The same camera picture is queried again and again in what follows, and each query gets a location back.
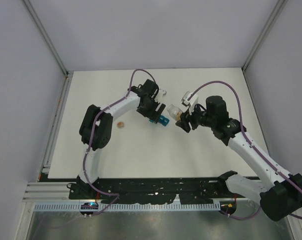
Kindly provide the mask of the teal pill organizer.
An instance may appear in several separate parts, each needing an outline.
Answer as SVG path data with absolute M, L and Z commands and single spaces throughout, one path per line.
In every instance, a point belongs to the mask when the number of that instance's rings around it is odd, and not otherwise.
M 159 116 L 159 118 L 158 118 L 158 120 L 155 122 L 155 121 L 153 121 L 153 120 L 151 120 L 151 119 L 149 119 L 149 121 L 151 122 L 151 123 L 154 123 L 154 124 L 161 124 L 161 125 L 163 125 L 163 126 L 167 126 L 168 125 L 168 123 L 169 123 L 169 119 L 168 118 L 166 118 L 165 116 L 163 116 L 163 115 L 160 115 Z

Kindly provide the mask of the clear pill bottle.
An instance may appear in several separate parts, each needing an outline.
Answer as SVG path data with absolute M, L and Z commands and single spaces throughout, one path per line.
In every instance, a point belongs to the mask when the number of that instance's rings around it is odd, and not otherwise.
M 172 117 L 176 122 L 181 120 L 181 114 L 183 111 L 173 104 L 167 107 L 167 112 L 169 113 L 170 117 Z

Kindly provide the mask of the clear bottle cap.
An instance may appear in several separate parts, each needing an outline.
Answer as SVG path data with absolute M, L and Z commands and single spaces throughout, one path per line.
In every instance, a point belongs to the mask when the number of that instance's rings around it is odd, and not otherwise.
M 124 124 L 124 122 L 122 122 L 122 121 L 119 121 L 119 122 L 117 123 L 117 127 L 118 127 L 119 129 L 122 129 L 122 128 L 124 128 L 124 127 L 125 127 L 125 124 Z

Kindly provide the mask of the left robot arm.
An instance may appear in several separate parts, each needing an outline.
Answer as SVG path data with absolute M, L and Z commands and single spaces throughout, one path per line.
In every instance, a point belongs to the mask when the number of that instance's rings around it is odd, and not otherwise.
M 70 184 L 71 199 L 92 199 L 98 193 L 106 196 L 119 196 L 117 193 L 98 190 L 98 175 L 94 163 L 95 157 L 100 157 L 101 150 L 111 139 L 113 122 L 128 111 L 135 110 L 143 117 L 158 123 L 166 105 L 158 96 L 160 88 L 154 80 L 147 79 L 139 86 L 130 85 L 126 94 L 119 100 L 104 107 L 90 105 L 80 125 L 81 142 L 86 146 L 82 169 L 76 181 Z

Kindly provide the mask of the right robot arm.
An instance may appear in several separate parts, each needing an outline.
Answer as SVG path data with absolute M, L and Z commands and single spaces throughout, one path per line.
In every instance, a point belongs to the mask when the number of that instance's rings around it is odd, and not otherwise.
M 260 179 L 256 182 L 229 171 L 219 176 L 219 195 L 242 195 L 259 204 L 263 212 L 276 222 L 302 208 L 302 175 L 292 175 L 267 155 L 240 121 L 229 117 L 221 96 L 208 97 L 205 109 L 198 104 L 198 96 L 191 92 L 187 92 L 181 102 L 187 109 L 179 112 L 176 126 L 187 133 L 198 126 L 210 128 L 213 135 L 236 152 Z

